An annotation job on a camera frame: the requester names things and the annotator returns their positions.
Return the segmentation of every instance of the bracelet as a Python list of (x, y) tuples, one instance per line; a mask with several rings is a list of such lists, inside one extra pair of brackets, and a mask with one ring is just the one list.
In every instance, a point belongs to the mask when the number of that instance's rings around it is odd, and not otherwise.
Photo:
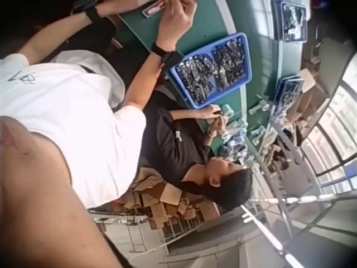
[(209, 137), (214, 138), (214, 137), (217, 136), (217, 131), (216, 131), (216, 133), (215, 133), (214, 135), (210, 134), (210, 131), (211, 131), (211, 129), (209, 129), (209, 130), (207, 131), (207, 135), (208, 135)]

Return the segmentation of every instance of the green table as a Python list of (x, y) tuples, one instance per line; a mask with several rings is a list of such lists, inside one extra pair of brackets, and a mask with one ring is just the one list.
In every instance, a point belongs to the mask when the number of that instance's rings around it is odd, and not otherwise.
[[(274, 40), (272, 12), (270, 5), (266, 2), (266, 0), (198, 0), (192, 29), (177, 46), (180, 52), (187, 54), (235, 32), (243, 32), (247, 35), (253, 79), (246, 86), (226, 95), (215, 104), (230, 105), (236, 113), (231, 121), (240, 117), (245, 119), (249, 124), (248, 132), (260, 125), (267, 126), (270, 116), (269, 112), (258, 112), (251, 116), (248, 109), (258, 104), (259, 96), (271, 97), (274, 94), (276, 81), (281, 75), (296, 73), (300, 68), (301, 45), (284, 46), (281, 42)], [(149, 49), (155, 42), (162, 12), (146, 19), (142, 16), (142, 10), (143, 8), (126, 13), (122, 19), (131, 32)], [(281, 54), (284, 49), (293, 56), (282, 59)], [(285, 67), (286, 71), (282, 72), (283, 63), (288, 66)], [(172, 78), (170, 81), (172, 82), (171, 91), (184, 101)], [(205, 121), (197, 122), (203, 131), (207, 130), (208, 124)], [(215, 139), (212, 145), (215, 154), (221, 143), (222, 139)]]

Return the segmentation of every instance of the neck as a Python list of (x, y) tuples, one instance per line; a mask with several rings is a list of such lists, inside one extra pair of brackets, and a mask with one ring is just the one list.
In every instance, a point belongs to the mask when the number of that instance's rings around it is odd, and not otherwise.
[(199, 164), (193, 165), (187, 171), (182, 181), (191, 181), (197, 185), (202, 185), (205, 182), (205, 166)]

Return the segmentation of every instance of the person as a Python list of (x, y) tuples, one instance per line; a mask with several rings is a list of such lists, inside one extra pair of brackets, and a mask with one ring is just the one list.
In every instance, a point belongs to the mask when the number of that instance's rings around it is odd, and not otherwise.
[[(141, 154), (167, 182), (232, 210), (249, 198), (252, 171), (220, 157), (209, 158), (213, 139), (227, 123), (219, 112), (216, 105), (202, 110), (182, 109), (156, 90), (144, 109), (147, 127)], [(196, 124), (190, 119), (214, 121), (202, 135), (200, 131), (193, 133)]]
[[(95, 9), (105, 17), (130, 3), (105, 1)], [(174, 51), (197, 4), (166, 5), (156, 44)], [(37, 64), (89, 24), (85, 12), (61, 19), (0, 61), (0, 249), (14, 267), (121, 267), (86, 208), (118, 199), (132, 182), (146, 125), (142, 109), (162, 64), (149, 54), (113, 114), (112, 79), (103, 72), (88, 73), (74, 59)]]

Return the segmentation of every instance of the tray of metal parts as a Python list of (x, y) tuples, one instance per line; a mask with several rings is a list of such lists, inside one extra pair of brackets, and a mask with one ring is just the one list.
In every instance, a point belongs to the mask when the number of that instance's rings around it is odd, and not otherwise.
[(201, 109), (252, 79), (247, 36), (236, 33), (202, 47), (170, 69), (195, 108)]
[(289, 2), (280, 3), (281, 40), (285, 43), (307, 41), (306, 8)]
[(294, 78), (283, 78), (278, 87), (278, 92), (275, 98), (275, 116), (286, 112), (291, 105), (295, 103), (298, 97), (302, 94), (302, 85), (304, 83), (304, 78), (299, 76), (294, 76)]

